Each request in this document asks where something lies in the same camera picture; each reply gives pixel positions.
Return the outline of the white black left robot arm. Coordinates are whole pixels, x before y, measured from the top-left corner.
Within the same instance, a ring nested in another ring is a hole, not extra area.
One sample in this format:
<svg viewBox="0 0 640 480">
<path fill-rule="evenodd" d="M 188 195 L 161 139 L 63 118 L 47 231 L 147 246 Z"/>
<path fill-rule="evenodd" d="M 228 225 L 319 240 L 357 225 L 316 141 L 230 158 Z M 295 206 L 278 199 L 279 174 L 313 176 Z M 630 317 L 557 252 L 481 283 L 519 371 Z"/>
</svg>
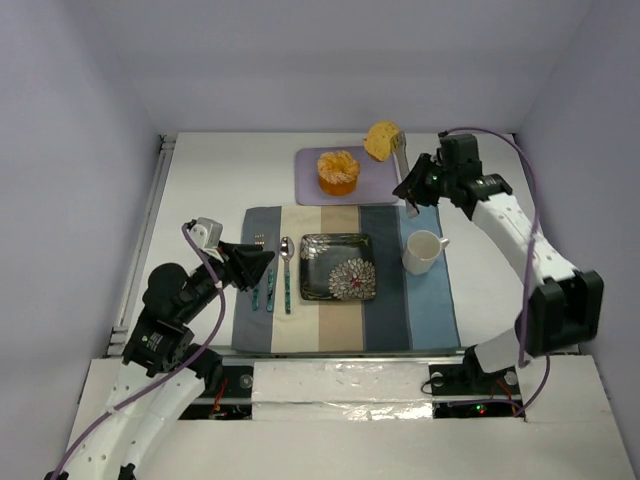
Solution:
<svg viewBox="0 0 640 480">
<path fill-rule="evenodd" d="M 193 272 L 156 267 L 144 307 L 125 345 L 101 415 L 68 447 L 49 479 L 139 479 L 189 405 L 224 380 L 222 357 L 198 344 L 189 323 L 224 289 L 253 289 L 275 254 L 254 244 L 221 242 L 196 252 Z"/>
</svg>

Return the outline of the round orange bundt cake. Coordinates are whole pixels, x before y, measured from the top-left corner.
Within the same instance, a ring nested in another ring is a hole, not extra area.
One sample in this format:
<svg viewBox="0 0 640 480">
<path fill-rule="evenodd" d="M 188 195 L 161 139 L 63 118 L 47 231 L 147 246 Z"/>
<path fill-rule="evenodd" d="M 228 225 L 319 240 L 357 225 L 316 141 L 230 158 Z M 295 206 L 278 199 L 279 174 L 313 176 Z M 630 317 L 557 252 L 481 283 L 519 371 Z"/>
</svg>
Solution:
<svg viewBox="0 0 640 480">
<path fill-rule="evenodd" d="M 331 196 L 345 196 L 357 186 L 360 163 L 346 150 L 322 153 L 317 160 L 318 184 Z"/>
</svg>

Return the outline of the yellow bread slice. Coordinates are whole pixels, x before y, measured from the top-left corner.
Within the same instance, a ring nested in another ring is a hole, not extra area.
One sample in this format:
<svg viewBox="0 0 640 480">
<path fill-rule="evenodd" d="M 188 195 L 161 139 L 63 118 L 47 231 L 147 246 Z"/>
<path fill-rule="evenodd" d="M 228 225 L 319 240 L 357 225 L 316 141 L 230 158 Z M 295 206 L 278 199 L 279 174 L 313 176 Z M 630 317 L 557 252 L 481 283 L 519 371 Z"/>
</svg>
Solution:
<svg viewBox="0 0 640 480">
<path fill-rule="evenodd" d="M 394 138 L 399 133 L 400 128 L 394 122 L 377 122 L 369 129 L 363 140 L 364 149 L 373 160 L 384 162 L 392 154 Z"/>
</svg>

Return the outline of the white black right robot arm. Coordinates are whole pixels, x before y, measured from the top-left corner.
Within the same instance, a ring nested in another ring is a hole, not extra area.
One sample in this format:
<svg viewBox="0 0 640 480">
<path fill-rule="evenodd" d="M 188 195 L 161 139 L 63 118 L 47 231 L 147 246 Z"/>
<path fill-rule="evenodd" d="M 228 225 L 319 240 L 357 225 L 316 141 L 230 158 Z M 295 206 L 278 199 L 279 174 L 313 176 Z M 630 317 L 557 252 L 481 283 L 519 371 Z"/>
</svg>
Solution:
<svg viewBox="0 0 640 480">
<path fill-rule="evenodd" d="M 410 166 L 404 133 L 392 137 L 401 182 L 394 189 L 411 211 L 449 200 L 495 244 L 523 284 L 520 314 L 503 334 L 466 349 L 461 365 L 441 379 L 480 393 L 512 367 L 593 340 L 598 332 L 604 281 L 565 259 L 544 237 L 537 217 L 522 211 L 511 186 L 486 174 L 474 135 L 442 132 L 435 154 Z"/>
</svg>

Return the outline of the silver metal tongs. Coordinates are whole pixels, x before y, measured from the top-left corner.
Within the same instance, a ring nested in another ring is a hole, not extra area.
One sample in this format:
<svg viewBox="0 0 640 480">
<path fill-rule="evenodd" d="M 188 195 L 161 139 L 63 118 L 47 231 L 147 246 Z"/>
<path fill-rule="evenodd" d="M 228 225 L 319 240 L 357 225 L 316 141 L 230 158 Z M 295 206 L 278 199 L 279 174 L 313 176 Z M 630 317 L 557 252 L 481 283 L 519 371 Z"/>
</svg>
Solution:
<svg viewBox="0 0 640 480">
<path fill-rule="evenodd" d="M 408 177 L 410 169 L 406 155 L 406 137 L 402 130 L 392 139 L 392 153 L 396 160 L 400 180 L 404 181 Z M 408 200 L 405 201 L 405 206 L 409 218 L 415 218 L 419 215 L 419 211 Z"/>
</svg>

